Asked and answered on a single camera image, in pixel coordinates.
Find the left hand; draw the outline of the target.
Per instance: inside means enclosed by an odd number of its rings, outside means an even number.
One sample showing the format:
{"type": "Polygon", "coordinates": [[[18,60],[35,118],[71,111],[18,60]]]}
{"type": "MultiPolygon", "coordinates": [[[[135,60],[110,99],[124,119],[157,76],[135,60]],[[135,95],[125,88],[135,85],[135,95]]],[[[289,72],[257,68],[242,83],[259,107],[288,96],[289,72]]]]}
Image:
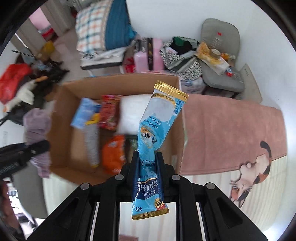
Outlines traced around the left hand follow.
{"type": "Polygon", "coordinates": [[[13,228],[17,230],[20,227],[11,206],[8,196],[8,187],[3,180],[1,180],[1,218],[4,221],[4,224],[10,229],[13,228]]]}

